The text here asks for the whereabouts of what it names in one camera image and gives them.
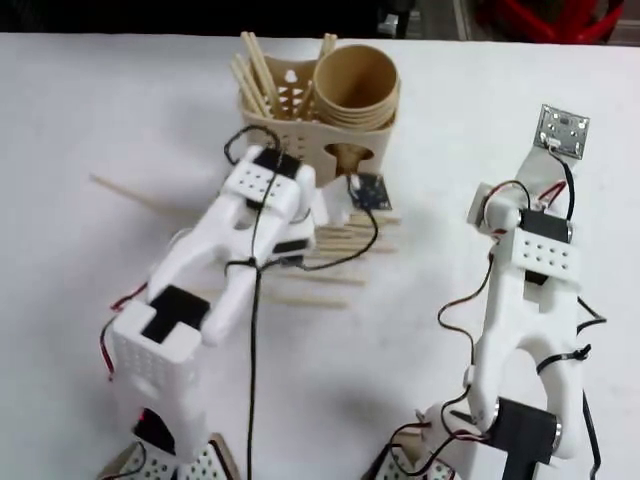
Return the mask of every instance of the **red wire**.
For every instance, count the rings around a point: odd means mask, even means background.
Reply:
[[[102,352],[102,358],[104,359],[104,363],[107,366],[107,370],[109,370],[109,381],[113,381],[113,373],[115,369],[113,367],[113,362],[111,361],[111,356],[109,355],[109,351],[107,350],[107,344],[105,343],[105,337],[107,335],[107,329],[113,323],[116,317],[113,317],[109,320],[104,327],[102,327],[102,331],[100,332],[100,351]]]
[[[140,285],[138,288],[136,288],[133,292],[131,292],[129,295],[125,295],[124,297],[118,299],[116,302],[114,302],[111,307],[111,310],[119,313],[122,311],[124,305],[132,300],[133,298],[137,297],[138,295],[140,295],[140,293],[142,293],[142,291],[147,288],[147,282],[144,282],[142,285]],[[109,370],[109,381],[113,381],[113,374],[115,372],[115,367],[113,365],[113,361],[111,360],[111,355],[109,355],[109,350],[107,350],[107,344],[106,344],[106,336],[107,336],[107,330],[109,329],[109,327],[111,326],[111,324],[113,323],[113,321],[116,319],[116,317],[113,317],[111,320],[109,320],[104,327],[102,327],[102,331],[100,332],[100,352],[102,353],[102,358],[104,360],[105,365],[107,366],[107,370]]]
[[[548,189],[546,189],[544,192],[542,192],[540,196],[538,196],[538,200],[542,200],[544,197],[548,196],[550,193],[555,192],[555,194],[551,197],[551,199],[549,200],[549,203],[547,204],[547,207],[550,207],[551,204],[555,202],[556,198],[558,198],[558,196],[562,193],[562,191],[566,186],[567,186],[567,182],[565,182],[564,180],[561,180],[555,183],[554,185],[552,185],[551,187],[549,187]]]
[[[132,300],[133,298],[137,297],[138,295],[140,295],[140,293],[142,293],[142,291],[147,288],[147,282],[144,282],[142,285],[140,285],[138,288],[136,288],[133,292],[131,292],[129,295],[125,295],[124,297],[120,298],[119,300],[117,300],[115,303],[113,303],[111,305],[111,310],[113,310],[114,312],[119,312],[122,310],[122,307],[125,303],[127,303],[129,300]]]

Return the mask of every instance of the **wire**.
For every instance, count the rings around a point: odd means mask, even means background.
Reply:
[[[396,467],[398,467],[398,470],[400,470],[400,472],[402,472],[404,475],[406,475],[408,477],[412,476],[412,472],[409,472],[409,471],[405,470],[404,467],[402,465],[400,465],[400,462],[398,462],[398,457],[396,455],[394,455],[394,453],[393,453],[393,449],[394,448],[402,448],[402,444],[394,443],[394,440],[395,440],[396,436],[402,430],[406,430],[407,428],[424,429],[424,428],[429,428],[429,427],[431,427],[431,422],[405,423],[404,425],[401,425],[401,426],[399,426],[398,428],[396,428],[394,430],[394,432],[391,434],[391,437],[389,438],[389,441],[387,442],[386,448],[389,450],[389,453],[391,453],[391,458],[393,460],[393,463],[396,464]]]
[[[522,183],[519,180],[506,180],[502,183],[499,183],[498,185],[493,187],[491,190],[489,190],[489,193],[485,195],[485,197],[482,199],[482,204],[480,205],[480,208],[482,210],[482,218],[480,219],[480,223],[484,221],[490,230],[493,230],[493,228],[491,227],[491,225],[489,225],[489,222],[487,221],[487,205],[489,204],[489,200],[491,199],[491,197],[493,197],[496,193],[498,193],[500,190],[502,190],[504,187],[508,185],[515,185],[524,192],[525,196],[527,197],[527,208],[531,210],[531,194],[529,193],[529,190],[527,189],[527,187],[525,187],[524,183]]]
[[[354,200],[355,202],[357,202],[358,201],[357,194],[352,189],[350,177],[347,177],[347,186],[348,186],[348,192],[349,192],[349,195],[351,196],[351,199]],[[369,217],[369,220],[371,220],[371,225],[373,227],[373,235],[371,236],[371,239],[369,240],[369,242],[367,242],[367,244],[364,247],[362,247],[360,250],[358,250],[357,252],[352,253],[351,255],[348,255],[346,257],[339,258],[338,260],[334,260],[332,262],[324,263],[324,264],[321,264],[321,265],[305,265],[305,264],[302,263],[301,260],[292,263],[286,258],[283,258],[280,261],[280,264],[284,265],[284,266],[297,267],[297,268],[300,268],[301,270],[304,270],[305,272],[316,272],[318,270],[324,270],[325,268],[331,268],[331,267],[335,267],[337,265],[341,265],[341,264],[346,263],[346,262],[350,262],[351,260],[354,260],[354,259],[364,255],[365,253],[367,253],[371,249],[371,247],[373,247],[373,245],[376,243],[376,241],[378,240],[378,235],[380,233],[380,228],[378,226],[378,222],[376,221],[376,217],[373,215],[371,210],[369,208],[364,207],[364,206],[361,206],[361,209],[364,211],[364,213],[367,214],[367,216]]]
[[[414,425],[425,425],[425,424],[407,424],[407,425],[403,425],[402,427],[400,427],[399,429],[396,430],[396,432],[394,432],[394,436],[397,432],[399,432],[403,427],[404,428],[408,428],[410,426],[414,426]],[[440,444],[440,446],[438,448],[436,448],[431,455],[429,456],[429,459],[427,460],[427,462],[420,467],[418,470],[414,471],[414,472],[409,472],[407,470],[405,470],[399,463],[398,463],[398,459],[397,457],[393,454],[393,451],[391,451],[391,458],[393,458],[396,467],[398,467],[398,470],[400,470],[400,472],[402,472],[404,475],[406,475],[407,477],[420,477],[423,475],[426,475],[427,472],[431,469],[431,467],[433,466],[434,462],[438,459],[438,456],[442,453],[442,451],[447,448],[449,446],[449,444],[451,442],[453,442],[454,440],[460,440],[462,442],[476,442],[478,441],[475,437],[470,437],[470,436],[464,436],[464,431],[463,430],[457,430],[455,432],[453,432],[453,435],[450,435],[449,437],[447,437],[447,439],[442,442]],[[398,447],[401,446],[399,444],[394,444],[392,442],[392,440],[389,441],[389,443],[387,444],[389,446],[389,448],[391,449],[392,447]]]
[[[474,298],[476,298],[478,295],[480,295],[482,293],[482,291],[485,289],[485,287],[487,286],[487,283],[489,281],[489,277],[491,275],[492,267],[493,267],[493,254],[489,254],[489,266],[487,268],[487,273],[485,274],[484,279],[482,280],[482,283],[476,289],[476,291],[474,291],[473,293],[467,295],[466,297],[462,297],[462,298],[459,298],[457,300],[453,300],[453,301],[445,304],[442,308],[440,308],[440,310],[438,311],[438,315],[437,315],[438,324],[440,324],[440,326],[442,328],[445,328],[447,330],[451,330],[453,332],[462,333],[465,337],[467,337],[469,339],[469,343],[471,345],[471,362],[470,362],[471,365],[475,365],[475,357],[476,357],[476,348],[475,348],[475,342],[473,340],[473,337],[464,328],[457,327],[457,326],[451,325],[449,323],[445,323],[442,320],[442,315],[444,314],[444,312],[446,312],[451,307],[455,307],[457,305],[461,305],[463,303],[469,302],[469,301],[473,300]]]
[[[269,196],[269,192],[271,191],[271,187],[273,186],[273,183],[276,180],[276,177],[278,176],[278,171],[280,170],[280,165],[282,165],[282,155],[284,154],[284,152],[282,150],[280,150],[280,156],[278,157],[278,163],[276,164],[276,168],[273,171],[273,175],[271,176],[271,180],[269,180],[269,184],[267,185],[267,188],[264,191],[264,196],[262,197],[262,202],[260,203],[260,207],[258,208],[258,213],[256,214],[256,224],[253,227],[253,233],[251,234],[251,256],[255,257],[256,252],[255,252],[255,244],[256,244],[256,235],[258,233],[258,223],[260,222],[260,216],[262,215],[262,212],[264,210],[264,204],[267,201],[267,198]]]
[[[607,322],[606,318],[598,314],[581,297],[578,297],[578,303],[582,308],[584,308],[587,312],[589,312],[594,317],[593,320],[590,320],[578,325],[578,328],[577,328],[578,334],[587,327]],[[542,373],[542,371],[546,367],[548,367],[550,364],[554,362],[558,362],[561,360],[569,360],[569,359],[585,360],[590,350],[591,350],[591,345],[587,345],[582,350],[576,350],[575,352],[573,352],[573,354],[552,355],[551,357],[548,357],[542,362],[540,362],[540,364],[536,369],[538,372],[538,375],[540,375],[540,373]],[[591,444],[591,452],[593,454],[593,467],[591,467],[589,478],[590,480],[596,480],[596,474],[598,473],[598,470],[600,470],[600,466],[602,465],[602,456],[600,454],[600,446],[598,445],[598,436],[596,434],[596,429],[595,429],[595,426],[593,425],[593,418],[591,417],[591,410],[589,409],[587,394],[584,390],[582,391],[582,415],[584,416],[584,422],[587,426],[589,443]]]
[[[243,129],[241,129],[238,133],[236,133],[233,137],[231,137],[227,141],[227,143],[224,144],[224,155],[225,157],[227,157],[227,161],[231,165],[237,165],[238,162],[240,161],[240,159],[234,160],[233,157],[231,156],[231,147],[233,146],[233,144],[236,143],[236,141],[245,133],[256,131],[256,130],[267,134],[273,140],[274,150],[281,150],[280,138],[278,138],[278,135],[273,130],[267,127],[263,127],[262,125],[247,125]]]
[[[109,350],[107,350],[106,344],[106,336],[107,329],[111,326],[116,317],[113,317],[107,323],[105,323],[104,327],[100,331],[100,352],[102,352],[102,359],[104,360],[105,365],[107,366],[107,370],[109,371],[109,381],[113,381],[113,374],[115,373],[115,368],[113,366],[113,361],[111,360],[111,355],[109,355]]]
[[[546,210],[551,205],[553,205],[553,202],[556,201],[556,199],[560,196],[560,194],[564,190],[564,187],[566,186],[567,186],[567,182],[565,182],[564,180],[561,180],[559,182],[554,183],[551,187],[549,187],[547,190],[545,190],[538,196],[538,201],[541,202],[543,198],[553,193],[553,196],[549,199],[549,201],[547,202],[547,205],[543,208],[543,210]]]
[[[569,207],[567,208],[567,217],[566,217],[567,221],[569,221],[573,218],[573,209],[575,208],[575,205],[576,205],[576,187],[573,181],[573,173],[571,173],[571,168],[569,168],[569,165],[567,165],[567,162],[565,162],[562,158],[560,158],[558,154],[555,153],[554,147],[549,145],[548,150],[549,150],[549,155],[551,155],[554,159],[560,162],[560,165],[562,165],[562,170],[564,170],[565,180],[567,181],[567,186],[569,187]]]
[[[122,311],[122,308],[124,307],[124,305],[127,302],[129,302],[130,300],[133,300],[135,297],[140,295],[144,291],[145,288],[147,288],[147,282],[144,282],[142,285],[140,285],[138,288],[136,288],[129,295],[125,295],[124,297],[116,300],[109,308],[111,310],[113,310],[114,312]]]
[[[593,425],[591,410],[589,410],[587,393],[584,390],[582,391],[582,415],[584,416],[584,423],[587,425],[587,434],[589,435],[589,443],[591,444],[591,452],[593,453],[593,467],[591,467],[589,478],[591,480],[596,480],[596,474],[602,465],[602,456],[600,455],[600,446],[598,445],[596,427]]]
[[[277,140],[277,145],[280,146],[280,140],[277,138],[277,135],[273,134]],[[258,349],[257,349],[257,330],[258,330],[258,308],[260,306],[260,287],[262,285],[262,272],[274,265],[275,262],[270,262],[260,268],[257,264],[255,258],[255,240],[256,233],[258,231],[258,224],[260,222],[260,217],[262,215],[262,211],[264,210],[264,205],[267,201],[269,190],[271,190],[271,186],[278,176],[278,171],[280,170],[280,166],[282,164],[282,155],[284,152],[280,151],[280,156],[278,157],[278,163],[276,165],[275,170],[273,171],[273,176],[269,181],[269,185],[265,189],[264,195],[262,197],[262,201],[260,202],[260,206],[258,207],[258,213],[256,214],[256,223],[253,226],[253,233],[251,235],[251,258],[245,262],[228,262],[225,266],[225,273],[227,268],[230,265],[247,265],[249,267],[253,267],[256,270],[256,283],[253,289],[253,303],[251,306],[251,327],[249,332],[249,356],[250,356],[250,377],[249,377],[249,419],[247,424],[247,480],[251,480],[253,478],[253,426],[255,420],[255,410],[256,410],[256,378],[257,378],[257,369],[258,369]]]
[[[107,475],[105,477],[100,478],[100,480],[116,480],[118,478],[133,477],[134,475],[137,475],[138,473],[140,473],[144,469],[145,465],[147,464],[147,449],[145,448],[142,442],[138,442],[137,446],[140,447],[142,451],[142,461],[140,462],[140,465],[138,465],[134,470],[130,470],[124,473],[116,473],[115,475]]]

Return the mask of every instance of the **black wire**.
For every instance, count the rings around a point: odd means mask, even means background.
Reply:
[[[536,367],[536,372],[538,373],[538,375],[540,375],[542,371],[552,363],[560,362],[563,360],[578,360],[582,362],[587,359],[590,351],[591,345],[589,344],[584,348],[575,350],[570,353],[558,353],[556,355],[551,355],[540,362],[540,364]]]
[[[235,165],[238,163],[237,160],[233,160],[233,158],[231,157],[230,154],[230,148],[233,145],[233,143],[240,138],[240,136],[242,136],[244,133],[250,131],[250,130],[260,130],[263,131],[265,133],[267,133],[269,136],[271,136],[274,140],[274,144],[275,144],[275,149],[280,151],[280,158],[278,159],[278,163],[276,165],[276,168],[274,170],[273,176],[271,177],[271,180],[269,181],[269,185],[267,186],[267,188],[265,189],[265,193],[264,196],[262,197],[262,202],[260,202],[260,206],[258,208],[258,212],[256,214],[256,223],[253,227],[253,233],[251,236],[251,257],[247,260],[232,260],[230,262],[227,262],[227,264],[225,265],[225,274],[227,272],[227,269],[229,266],[232,265],[245,265],[251,268],[255,268],[256,270],[256,283],[254,286],[254,291],[253,291],[253,304],[251,307],[251,327],[250,327],[250,379],[249,379],[249,419],[248,419],[248,426],[247,426],[247,480],[251,480],[253,477],[253,426],[254,426],[254,420],[255,420],[255,404],[256,404],[256,378],[257,378],[257,326],[258,326],[258,307],[260,304],[260,288],[261,288],[261,284],[262,284],[262,273],[269,267],[273,266],[273,265],[287,265],[287,259],[285,258],[280,258],[280,259],[276,259],[270,262],[267,262],[265,265],[263,265],[262,267],[259,267],[257,264],[257,260],[255,258],[255,252],[254,252],[254,246],[255,246],[255,239],[256,239],[256,233],[258,231],[258,224],[260,222],[260,216],[262,215],[262,211],[264,210],[264,206],[265,203],[267,201],[268,195],[269,195],[269,191],[271,190],[271,187],[278,175],[278,171],[280,168],[280,165],[282,163],[282,155],[283,155],[283,151],[281,149],[281,143],[280,143],[280,139],[278,138],[278,136],[272,131],[269,130],[266,127],[262,127],[259,125],[249,125],[245,128],[243,128],[242,130],[240,130],[238,133],[236,133],[225,145],[224,147],[224,153],[225,156],[227,157],[227,160],[229,160],[229,163],[231,163],[232,165]],[[347,177],[347,184],[349,186],[349,195],[351,196],[351,198],[356,201],[357,198],[355,197],[355,194],[353,193],[353,191],[351,190],[351,181],[349,179],[349,177]],[[317,265],[317,266],[306,266],[303,264],[293,264],[294,266],[298,267],[298,268],[302,268],[305,271],[315,271],[315,270],[320,270],[320,269],[324,269],[324,268],[329,268],[329,267],[333,267],[335,265],[339,265],[341,263],[344,262],[348,262],[349,260],[353,260],[354,258],[359,257],[360,255],[362,255],[363,253],[365,253],[366,251],[368,251],[371,246],[375,243],[375,241],[378,238],[378,224],[376,222],[375,217],[373,216],[373,214],[371,213],[371,211],[369,209],[364,209],[365,213],[369,216],[369,218],[371,219],[371,223],[373,224],[373,228],[374,228],[374,233],[373,233],[373,237],[370,240],[370,242],[360,251],[356,252],[353,255],[349,255],[348,257],[342,258],[340,260],[336,260],[335,262],[330,262],[326,265]]]
[[[549,146],[549,155],[551,155],[554,159],[560,162],[562,165],[562,169],[564,170],[565,180],[567,181],[567,186],[569,187],[569,208],[567,209],[567,221],[573,218],[573,209],[576,205],[576,186],[573,182],[573,173],[571,173],[571,168],[567,165],[567,162],[562,160],[559,155],[555,153],[555,148]]]
[[[140,462],[140,465],[138,467],[136,467],[134,470],[131,470],[129,472],[117,473],[115,475],[107,475],[105,477],[100,478],[100,480],[116,480],[118,478],[133,477],[134,475],[137,475],[138,473],[140,473],[144,468],[144,466],[147,464],[147,449],[145,448],[142,442],[138,442],[137,446],[142,449],[142,461]]]
[[[354,193],[352,188],[351,188],[350,177],[347,177],[347,185],[349,187],[348,191],[349,191],[349,195],[351,196],[351,199],[354,200],[354,202],[358,202],[359,199],[357,198],[356,193]],[[364,213],[367,214],[367,216],[371,220],[371,225],[373,226],[373,235],[371,236],[371,239],[360,250],[358,250],[357,252],[352,253],[351,255],[348,255],[348,256],[346,256],[344,258],[339,258],[338,260],[334,260],[334,261],[329,262],[329,263],[324,263],[322,265],[305,265],[304,263],[301,263],[301,261],[297,261],[297,262],[291,263],[289,260],[287,260],[285,258],[283,258],[280,261],[280,264],[284,265],[284,266],[297,267],[297,268],[300,268],[301,270],[304,270],[305,272],[315,272],[315,271],[318,271],[318,270],[324,270],[325,268],[331,268],[331,267],[335,267],[337,265],[341,265],[341,264],[346,263],[346,262],[350,262],[351,260],[354,260],[354,259],[360,257],[361,255],[364,255],[365,253],[367,253],[371,249],[371,247],[373,247],[373,245],[376,243],[376,241],[378,240],[378,235],[379,235],[380,229],[378,227],[378,222],[376,221],[376,217],[373,215],[371,210],[369,208],[364,207],[364,206],[361,206],[360,208],[364,211]]]
[[[237,163],[240,161],[240,159],[234,160],[233,157],[231,156],[231,147],[233,146],[234,143],[236,143],[236,141],[242,135],[244,135],[247,132],[254,131],[254,130],[261,131],[261,132],[267,134],[269,137],[271,137],[271,139],[273,140],[273,149],[274,150],[280,150],[280,148],[281,148],[280,139],[278,138],[278,135],[276,135],[276,133],[273,130],[271,130],[271,129],[267,128],[267,127],[263,127],[262,125],[247,125],[242,130],[240,130],[238,133],[236,133],[233,137],[231,137],[227,141],[227,143],[224,144],[224,155],[225,155],[225,157],[227,157],[227,161],[231,165],[237,165]]]
[[[256,234],[258,233],[258,222],[260,222],[260,216],[262,215],[262,211],[264,210],[264,204],[267,201],[267,198],[269,196],[269,192],[271,191],[271,187],[273,186],[273,183],[276,180],[276,177],[278,176],[278,172],[280,171],[280,165],[282,165],[282,155],[284,154],[284,152],[282,150],[280,150],[280,156],[278,157],[278,163],[276,164],[276,168],[273,171],[273,176],[271,177],[271,180],[269,180],[269,184],[267,185],[267,188],[264,191],[264,196],[262,197],[262,202],[260,203],[260,207],[258,208],[258,213],[256,214],[256,224],[253,227],[253,233],[251,234],[251,256],[255,257],[255,243],[256,243]]]
[[[591,467],[589,478],[591,480],[596,480],[596,474],[598,473],[598,470],[600,470],[600,465],[602,465],[602,457],[600,456],[600,446],[598,445],[596,427],[593,425],[593,418],[591,418],[591,410],[589,410],[587,394],[584,390],[582,391],[582,415],[584,416],[584,423],[587,425],[589,443],[591,444],[591,452],[593,453],[593,467]]]
[[[584,330],[585,328],[589,328],[589,327],[592,327],[594,325],[599,325],[601,323],[607,323],[607,319],[606,318],[596,318],[594,320],[589,320],[588,322],[582,322],[580,325],[578,325],[578,333],[582,332],[582,330]]]
[[[606,323],[607,319],[598,314],[593,308],[591,308],[587,302],[585,302],[581,297],[578,297],[578,303],[582,308],[584,308],[587,312],[589,312],[594,319],[589,320],[587,322],[581,323],[578,325],[577,333],[580,333],[587,327],[592,325],[597,325],[600,323]],[[552,355],[542,362],[537,367],[538,375],[542,373],[542,371],[551,365],[554,362],[558,362],[561,360],[585,360],[587,354],[591,350],[591,345],[587,345],[582,350],[576,350],[572,354],[560,354],[560,355]],[[596,434],[596,428],[593,425],[593,418],[591,417],[591,410],[589,409],[589,402],[587,401],[587,394],[583,390],[582,391],[582,415],[584,416],[584,423],[587,426],[587,434],[589,435],[589,443],[591,444],[591,453],[593,454],[593,467],[591,467],[591,472],[589,475],[590,480],[596,480],[596,474],[598,470],[600,470],[600,466],[602,465],[602,456],[600,455],[600,446],[598,445],[598,436]]]

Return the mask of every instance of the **red object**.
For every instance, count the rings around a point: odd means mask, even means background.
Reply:
[[[538,43],[591,44],[607,37],[622,13],[623,0],[609,0],[607,14],[594,21],[598,0],[564,0],[553,23],[538,17],[519,0],[485,0],[478,10],[480,23],[499,20]]]

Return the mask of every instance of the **paper cup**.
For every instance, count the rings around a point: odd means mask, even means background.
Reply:
[[[317,108],[327,113],[374,114],[397,93],[398,78],[395,65],[380,50],[366,45],[338,48],[316,66]]]

